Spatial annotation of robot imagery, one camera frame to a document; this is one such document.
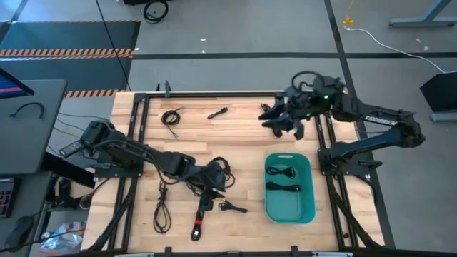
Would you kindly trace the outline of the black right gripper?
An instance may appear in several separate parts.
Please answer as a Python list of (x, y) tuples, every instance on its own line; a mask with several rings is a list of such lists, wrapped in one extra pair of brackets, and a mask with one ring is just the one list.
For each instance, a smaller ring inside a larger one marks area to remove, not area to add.
[[(262, 123), (263, 127), (271, 129), (290, 129), (290, 124), (293, 124), (296, 120), (309, 120), (311, 117), (318, 115), (318, 106), (316, 105), (318, 95), (315, 91), (302, 91), (295, 87), (288, 87), (285, 89), (285, 94), (288, 98), (286, 110), (284, 97), (276, 97), (273, 106), (261, 104), (263, 113), (258, 119), (268, 120)], [(284, 110), (286, 120), (276, 119)]]

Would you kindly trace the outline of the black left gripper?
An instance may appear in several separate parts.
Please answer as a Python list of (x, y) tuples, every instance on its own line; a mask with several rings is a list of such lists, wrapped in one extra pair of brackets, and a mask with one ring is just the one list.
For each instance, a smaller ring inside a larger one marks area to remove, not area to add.
[[(198, 166), (194, 174), (194, 183), (198, 186), (225, 191), (226, 178), (221, 165), (211, 162), (207, 166)], [(225, 196), (214, 191), (214, 198), (225, 198)]]

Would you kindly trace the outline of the teal plastic bin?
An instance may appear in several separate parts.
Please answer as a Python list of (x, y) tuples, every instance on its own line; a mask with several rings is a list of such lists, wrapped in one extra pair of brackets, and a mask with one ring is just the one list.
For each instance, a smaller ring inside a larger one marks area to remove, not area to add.
[(311, 162), (299, 153), (273, 153), (264, 163), (265, 209), (277, 223), (306, 224), (316, 215)]

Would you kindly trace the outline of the black equipment under desk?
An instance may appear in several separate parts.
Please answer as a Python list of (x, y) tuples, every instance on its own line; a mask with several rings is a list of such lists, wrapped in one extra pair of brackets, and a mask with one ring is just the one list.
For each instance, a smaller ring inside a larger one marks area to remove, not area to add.
[(71, 195), (71, 182), (65, 178), (61, 179), (58, 182), (58, 193), (54, 197), (54, 205), (55, 207), (63, 207), (63, 208), (72, 208), (72, 209), (81, 209), (87, 210), (90, 208), (92, 197), (95, 193), (95, 190), (92, 192), (85, 194), (83, 196), (79, 196), (74, 198)]

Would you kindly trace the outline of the black remote control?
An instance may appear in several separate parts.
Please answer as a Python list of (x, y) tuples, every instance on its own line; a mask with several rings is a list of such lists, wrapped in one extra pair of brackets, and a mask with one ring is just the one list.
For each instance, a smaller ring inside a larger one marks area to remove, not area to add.
[(69, 145), (61, 148), (58, 153), (64, 157), (68, 158), (72, 156), (75, 153), (78, 153), (80, 151), (84, 150), (84, 144), (82, 143), (81, 140), (75, 141), (73, 143), (70, 143)]

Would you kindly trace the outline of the crumpled plastic bag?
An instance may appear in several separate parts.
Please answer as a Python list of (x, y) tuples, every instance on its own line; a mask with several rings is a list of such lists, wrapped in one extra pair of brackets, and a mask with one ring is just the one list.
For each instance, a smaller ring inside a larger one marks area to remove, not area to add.
[(73, 221), (60, 225), (55, 231), (47, 231), (41, 235), (43, 242), (40, 251), (45, 253), (57, 253), (69, 251), (83, 241), (85, 221)]

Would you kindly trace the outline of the black panel on stand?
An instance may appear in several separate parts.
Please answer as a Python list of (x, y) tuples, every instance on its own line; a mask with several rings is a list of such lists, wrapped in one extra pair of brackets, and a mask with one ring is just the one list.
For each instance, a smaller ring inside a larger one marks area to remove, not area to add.
[(436, 74), (420, 87), (435, 122), (457, 122), (457, 72)]

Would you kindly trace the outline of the gray metal desk leg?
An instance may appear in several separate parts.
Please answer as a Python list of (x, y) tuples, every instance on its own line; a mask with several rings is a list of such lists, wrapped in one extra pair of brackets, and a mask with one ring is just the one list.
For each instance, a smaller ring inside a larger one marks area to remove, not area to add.
[(452, 0), (436, 0), (431, 8), (420, 17), (393, 18), (389, 21), (390, 27), (453, 27), (457, 24), (457, 16), (439, 17), (438, 15), (451, 3)]

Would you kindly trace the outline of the gray desk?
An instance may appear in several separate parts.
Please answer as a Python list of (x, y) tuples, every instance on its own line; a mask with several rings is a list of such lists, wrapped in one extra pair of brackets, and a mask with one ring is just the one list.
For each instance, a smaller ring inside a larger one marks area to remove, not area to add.
[(58, 110), (65, 80), (31, 80), (33, 96), (0, 99), (0, 176), (39, 171)]

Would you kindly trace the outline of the black computer mouse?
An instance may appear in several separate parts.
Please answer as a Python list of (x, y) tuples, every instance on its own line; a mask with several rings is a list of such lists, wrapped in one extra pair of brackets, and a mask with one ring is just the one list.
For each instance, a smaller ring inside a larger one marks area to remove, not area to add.
[(33, 216), (23, 216), (14, 224), (12, 230), (6, 237), (5, 246), (14, 250), (22, 248), (34, 226)]

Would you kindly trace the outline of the computer keyboard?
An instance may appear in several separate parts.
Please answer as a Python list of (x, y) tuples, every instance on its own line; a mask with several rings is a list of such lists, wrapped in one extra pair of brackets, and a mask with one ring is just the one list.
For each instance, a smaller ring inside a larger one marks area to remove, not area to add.
[(20, 182), (20, 178), (0, 178), (0, 218), (10, 217)]

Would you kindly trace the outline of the black mat with hazard stripes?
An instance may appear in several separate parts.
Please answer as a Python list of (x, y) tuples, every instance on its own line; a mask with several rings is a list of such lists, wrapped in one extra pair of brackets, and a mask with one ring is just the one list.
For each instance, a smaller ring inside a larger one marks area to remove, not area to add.
[(127, 91), (139, 20), (0, 22), (0, 68), (19, 80), (62, 79), (65, 96)]

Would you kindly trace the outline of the computer monitor with lit screen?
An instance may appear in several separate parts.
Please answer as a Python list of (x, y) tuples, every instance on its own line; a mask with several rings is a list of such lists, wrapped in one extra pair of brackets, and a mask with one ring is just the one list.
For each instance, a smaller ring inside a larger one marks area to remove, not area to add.
[(0, 68), (0, 99), (33, 95), (34, 90)]

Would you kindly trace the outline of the black aluminium table frame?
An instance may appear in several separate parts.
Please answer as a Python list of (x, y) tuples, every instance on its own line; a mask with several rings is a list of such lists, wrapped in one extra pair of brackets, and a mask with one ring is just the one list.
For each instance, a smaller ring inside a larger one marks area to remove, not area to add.
[[(101, 255), (110, 256), (113, 248), (121, 248), (125, 253), (164, 257), (167, 246), (172, 247), (171, 257), (291, 257), (292, 246), (298, 246), (299, 257), (312, 257), (314, 251), (346, 252), (351, 243), (348, 225), (341, 221), (341, 229), (335, 228), (329, 178), (319, 171), (317, 151), (336, 139), (356, 140), (353, 124), (322, 117), (306, 123), (301, 141), (289, 135), (275, 138), (258, 119), (260, 105), (272, 101), (272, 91), (183, 91), (170, 98), (161, 92), (117, 94), (110, 119), (118, 130), (154, 148), (191, 155), (198, 164), (217, 156), (227, 159), (236, 177), (227, 198), (246, 212), (215, 208), (204, 216), (201, 239), (192, 241), (198, 199), (179, 183), (169, 187), (166, 197), (171, 229), (158, 234), (153, 212), (159, 178), (153, 166), (145, 165), (133, 208)], [(312, 222), (281, 224), (266, 215), (263, 163), (275, 152), (301, 153), (311, 161), (316, 199)]]

